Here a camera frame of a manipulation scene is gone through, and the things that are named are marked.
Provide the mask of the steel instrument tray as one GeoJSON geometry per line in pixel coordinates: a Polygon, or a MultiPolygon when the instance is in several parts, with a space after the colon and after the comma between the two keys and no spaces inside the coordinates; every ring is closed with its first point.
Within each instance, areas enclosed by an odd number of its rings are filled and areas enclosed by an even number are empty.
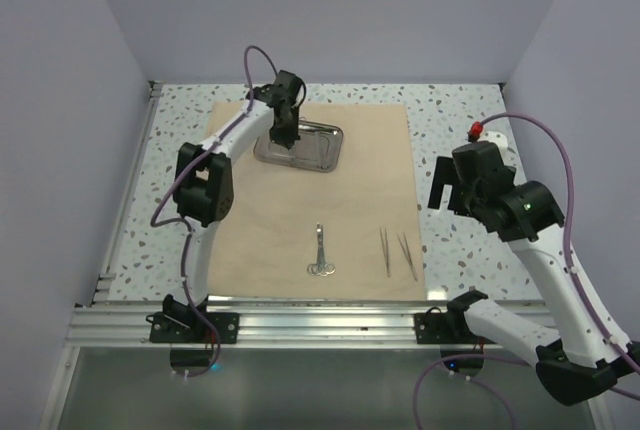
{"type": "Polygon", "coordinates": [[[253,155],[262,163],[306,171],[329,173],[337,167],[344,138],[341,128],[302,121],[298,126],[298,136],[291,149],[262,136],[254,145],[253,155]]]}

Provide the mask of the steel scalpel handle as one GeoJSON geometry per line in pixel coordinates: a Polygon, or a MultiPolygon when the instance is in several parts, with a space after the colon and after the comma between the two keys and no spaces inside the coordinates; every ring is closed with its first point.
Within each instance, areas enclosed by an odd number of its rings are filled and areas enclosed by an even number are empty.
{"type": "Polygon", "coordinates": [[[416,271],[416,268],[415,268],[415,265],[414,265],[414,262],[413,262],[413,258],[412,258],[412,255],[411,255],[411,251],[410,251],[410,248],[409,248],[409,243],[408,243],[408,239],[406,237],[406,234],[405,233],[398,234],[397,238],[398,238],[401,250],[403,252],[403,255],[404,255],[404,257],[406,259],[406,262],[408,264],[408,267],[410,269],[412,278],[413,278],[413,280],[415,282],[417,282],[418,281],[418,275],[417,275],[417,271],[416,271]]]}

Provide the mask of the steel pointed tweezers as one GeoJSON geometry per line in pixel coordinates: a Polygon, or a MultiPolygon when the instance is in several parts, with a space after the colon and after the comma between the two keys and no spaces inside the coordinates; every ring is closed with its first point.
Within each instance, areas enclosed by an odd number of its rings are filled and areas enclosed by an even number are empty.
{"type": "Polygon", "coordinates": [[[388,232],[385,227],[380,228],[381,247],[384,258],[385,272],[388,278],[391,277],[391,259],[388,232]]]}

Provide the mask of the steel ring-handled forceps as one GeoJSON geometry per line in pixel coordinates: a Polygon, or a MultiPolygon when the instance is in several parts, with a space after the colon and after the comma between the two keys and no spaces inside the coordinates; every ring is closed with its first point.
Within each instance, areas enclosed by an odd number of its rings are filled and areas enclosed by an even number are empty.
{"type": "Polygon", "coordinates": [[[316,254],[315,267],[312,270],[312,273],[315,276],[327,277],[332,275],[335,272],[336,268],[333,263],[328,262],[326,259],[325,245],[324,245],[324,227],[321,223],[317,224],[316,234],[317,234],[317,254],[316,254]]]}

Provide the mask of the steel ring-handled scissors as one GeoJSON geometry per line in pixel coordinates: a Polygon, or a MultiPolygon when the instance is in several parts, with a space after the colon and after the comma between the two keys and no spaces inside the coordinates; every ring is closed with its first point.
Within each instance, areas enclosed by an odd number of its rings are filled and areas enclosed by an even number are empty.
{"type": "Polygon", "coordinates": [[[316,259],[307,266],[307,273],[312,276],[320,276],[326,266],[324,253],[324,229],[321,223],[318,223],[316,226],[316,243],[316,259]]]}

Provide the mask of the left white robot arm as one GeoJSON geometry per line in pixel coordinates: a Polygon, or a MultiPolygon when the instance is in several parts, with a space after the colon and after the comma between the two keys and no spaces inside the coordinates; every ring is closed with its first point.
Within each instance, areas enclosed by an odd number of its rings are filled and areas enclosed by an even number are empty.
{"type": "Polygon", "coordinates": [[[285,148],[299,139],[299,110],[306,97],[304,81],[280,70],[273,83],[250,87],[241,109],[216,133],[178,151],[175,180],[163,197],[177,206],[176,217],[151,225],[182,223],[187,235],[180,260],[178,289],[168,294],[162,310],[147,317],[153,343],[220,343],[213,318],[206,315],[208,271],[215,234],[234,201],[233,165],[261,136],[285,148]]]}

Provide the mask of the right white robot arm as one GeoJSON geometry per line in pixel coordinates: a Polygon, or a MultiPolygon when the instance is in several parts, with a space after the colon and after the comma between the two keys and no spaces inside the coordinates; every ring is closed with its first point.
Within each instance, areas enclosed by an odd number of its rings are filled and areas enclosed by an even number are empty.
{"type": "Polygon", "coordinates": [[[543,298],[554,327],[502,308],[485,293],[469,290],[441,313],[416,315],[438,337],[454,342],[484,338],[531,366],[545,390],[572,406],[613,389],[639,367],[639,345],[611,317],[563,237],[568,219],[542,183],[515,182],[499,147],[479,141],[436,160],[428,206],[439,208],[446,187],[448,210],[496,233],[524,265],[543,298]]]}

